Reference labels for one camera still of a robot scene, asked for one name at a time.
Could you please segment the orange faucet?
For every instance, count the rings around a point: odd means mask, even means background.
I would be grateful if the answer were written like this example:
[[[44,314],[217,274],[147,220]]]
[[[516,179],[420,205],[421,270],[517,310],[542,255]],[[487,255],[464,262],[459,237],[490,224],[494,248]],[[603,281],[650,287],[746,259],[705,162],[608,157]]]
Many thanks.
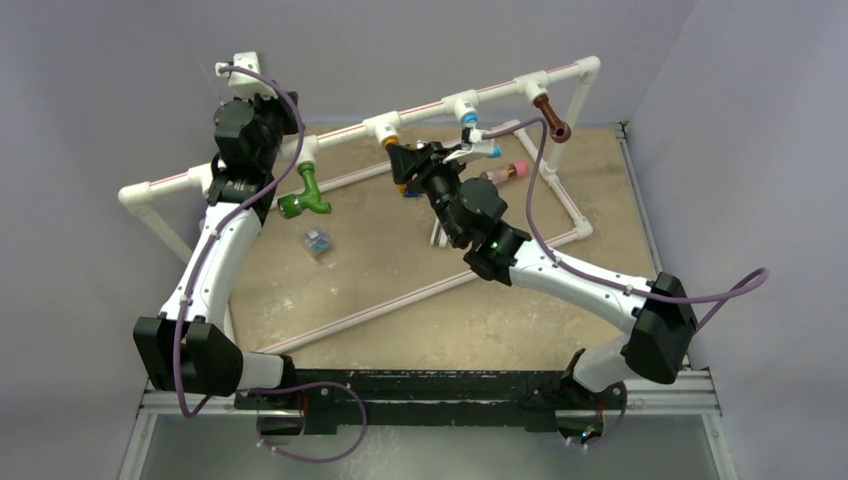
[[[399,140],[398,140],[398,138],[397,138],[397,137],[388,137],[386,140],[384,140],[384,141],[383,141],[383,147],[384,147],[384,149],[385,149],[385,145],[386,145],[386,144],[388,144],[388,143],[399,143]],[[395,185],[395,186],[397,187],[398,191],[401,193],[401,195],[402,195],[403,193],[407,192],[407,191],[415,192],[415,191],[413,191],[413,190],[412,190],[412,188],[409,186],[409,182],[407,182],[406,184],[403,184],[403,185]]]

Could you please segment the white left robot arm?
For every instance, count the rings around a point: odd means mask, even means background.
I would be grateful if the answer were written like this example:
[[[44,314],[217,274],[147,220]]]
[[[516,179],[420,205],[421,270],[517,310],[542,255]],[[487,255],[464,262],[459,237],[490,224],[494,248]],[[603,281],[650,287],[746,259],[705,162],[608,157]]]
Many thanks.
[[[274,194],[272,168],[281,140],[297,133],[283,100],[234,99],[214,114],[218,151],[201,237],[174,292],[154,317],[141,317],[133,340],[152,386],[212,396],[259,389],[272,408],[297,399],[298,382],[281,355],[246,352],[224,332],[241,265]]]

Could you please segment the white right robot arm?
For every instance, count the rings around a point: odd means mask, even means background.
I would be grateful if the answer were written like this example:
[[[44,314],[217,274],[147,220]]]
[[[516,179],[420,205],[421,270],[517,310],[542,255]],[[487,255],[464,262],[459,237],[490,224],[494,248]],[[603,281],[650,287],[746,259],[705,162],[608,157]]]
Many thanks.
[[[621,381],[676,381],[697,319],[681,280],[627,276],[551,249],[507,223],[507,203],[483,178],[462,180],[462,166],[439,142],[420,147],[389,143],[392,177],[428,198],[450,245],[481,279],[542,292],[615,326],[614,340],[574,354],[561,381],[564,399],[584,407]]]

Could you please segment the blue faucet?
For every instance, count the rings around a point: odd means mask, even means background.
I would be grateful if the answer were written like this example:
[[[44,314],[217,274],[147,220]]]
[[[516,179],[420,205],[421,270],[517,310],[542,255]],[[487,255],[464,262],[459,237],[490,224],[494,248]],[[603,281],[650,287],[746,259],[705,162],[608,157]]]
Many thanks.
[[[478,127],[475,113],[467,113],[461,118],[461,142],[459,152],[469,156],[469,160],[479,158],[499,158],[500,147],[494,139],[489,139],[489,132]]]

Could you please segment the white rectangular block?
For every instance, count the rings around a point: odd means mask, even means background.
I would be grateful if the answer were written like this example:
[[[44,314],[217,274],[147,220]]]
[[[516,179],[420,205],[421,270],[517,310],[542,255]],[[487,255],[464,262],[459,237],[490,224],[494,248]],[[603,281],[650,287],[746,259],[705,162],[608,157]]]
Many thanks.
[[[437,248],[446,248],[449,245],[449,239],[438,220],[433,224],[430,234],[430,245]]]

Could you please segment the brown pink-capped tube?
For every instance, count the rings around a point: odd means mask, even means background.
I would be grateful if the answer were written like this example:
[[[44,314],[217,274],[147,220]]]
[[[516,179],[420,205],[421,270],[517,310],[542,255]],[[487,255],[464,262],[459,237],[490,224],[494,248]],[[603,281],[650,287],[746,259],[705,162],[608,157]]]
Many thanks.
[[[527,163],[524,161],[516,161],[494,169],[485,170],[479,175],[479,177],[489,180],[494,185],[499,185],[507,181],[522,178],[526,176],[527,173]]]

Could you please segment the clear blue plastic packet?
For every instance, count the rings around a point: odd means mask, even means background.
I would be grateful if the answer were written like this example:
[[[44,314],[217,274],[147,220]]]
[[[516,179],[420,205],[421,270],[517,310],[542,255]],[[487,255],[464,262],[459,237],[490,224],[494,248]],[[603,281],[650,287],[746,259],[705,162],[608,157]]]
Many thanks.
[[[332,241],[329,235],[321,228],[313,228],[306,231],[302,235],[302,243],[313,259],[318,259],[328,253],[332,247]]]

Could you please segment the green faucet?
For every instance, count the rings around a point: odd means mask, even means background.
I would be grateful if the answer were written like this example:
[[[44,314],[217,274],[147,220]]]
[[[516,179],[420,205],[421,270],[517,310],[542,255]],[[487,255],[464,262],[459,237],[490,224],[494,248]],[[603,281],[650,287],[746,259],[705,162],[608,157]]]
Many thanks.
[[[277,200],[277,207],[283,217],[293,219],[307,211],[319,215],[331,214],[332,205],[322,199],[314,164],[302,163],[297,167],[297,172],[303,182],[303,191],[284,195]]]

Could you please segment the brown faucet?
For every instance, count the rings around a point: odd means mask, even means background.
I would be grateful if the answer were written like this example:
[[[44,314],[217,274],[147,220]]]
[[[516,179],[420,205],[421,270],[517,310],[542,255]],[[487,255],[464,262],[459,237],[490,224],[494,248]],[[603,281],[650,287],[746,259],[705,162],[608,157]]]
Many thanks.
[[[564,144],[572,136],[571,126],[565,122],[551,106],[549,96],[545,93],[535,97],[532,101],[535,108],[539,110],[545,120],[550,138],[557,144]]]

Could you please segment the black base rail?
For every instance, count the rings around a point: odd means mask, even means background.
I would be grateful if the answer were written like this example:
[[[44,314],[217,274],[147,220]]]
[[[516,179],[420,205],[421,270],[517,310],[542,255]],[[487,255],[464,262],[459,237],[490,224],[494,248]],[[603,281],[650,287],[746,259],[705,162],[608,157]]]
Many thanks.
[[[341,427],[516,427],[593,439],[621,413],[718,412],[706,372],[684,371],[671,385],[627,380],[593,393],[559,371],[300,369],[305,389],[288,394],[214,397],[204,415],[257,419],[270,437],[334,435]]]

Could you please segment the white PVC pipe frame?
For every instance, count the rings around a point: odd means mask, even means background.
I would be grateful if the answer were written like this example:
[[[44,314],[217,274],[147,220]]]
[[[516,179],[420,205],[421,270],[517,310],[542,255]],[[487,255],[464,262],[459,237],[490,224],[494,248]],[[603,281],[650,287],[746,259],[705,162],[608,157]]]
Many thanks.
[[[454,115],[457,118],[472,116],[481,104],[510,95],[525,96],[529,101],[544,103],[550,85],[576,78],[579,84],[572,95],[562,122],[563,125],[569,126],[577,120],[600,67],[600,59],[589,56],[565,66],[523,74],[497,85],[448,95],[430,104],[404,111],[383,113],[356,125],[318,135],[308,135],[304,139],[301,156],[293,165],[295,167],[329,165],[330,174],[320,175],[317,178],[315,190],[322,195],[349,187],[359,188],[366,182],[386,175],[390,171],[389,161],[383,156],[381,149],[371,146],[371,140],[389,141],[396,138],[400,128],[439,116]],[[199,165],[168,178],[124,186],[119,190],[118,198],[131,214],[147,225],[181,260],[187,261],[190,257],[189,246],[179,239],[173,229],[162,219],[153,203],[155,199],[167,194],[192,188],[207,194],[212,181],[213,174],[210,168]],[[456,273],[302,334],[264,346],[261,350],[264,353],[282,353],[301,348],[368,320],[456,289],[475,278],[475,274],[471,271]]]

